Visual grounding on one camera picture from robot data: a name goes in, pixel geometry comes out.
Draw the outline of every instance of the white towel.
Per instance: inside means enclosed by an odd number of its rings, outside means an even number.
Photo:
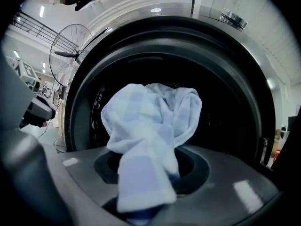
[[[107,148],[123,154],[117,211],[128,213],[171,204],[170,180],[179,178],[174,148],[196,131],[202,101],[195,89],[128,84],[103,108]]]

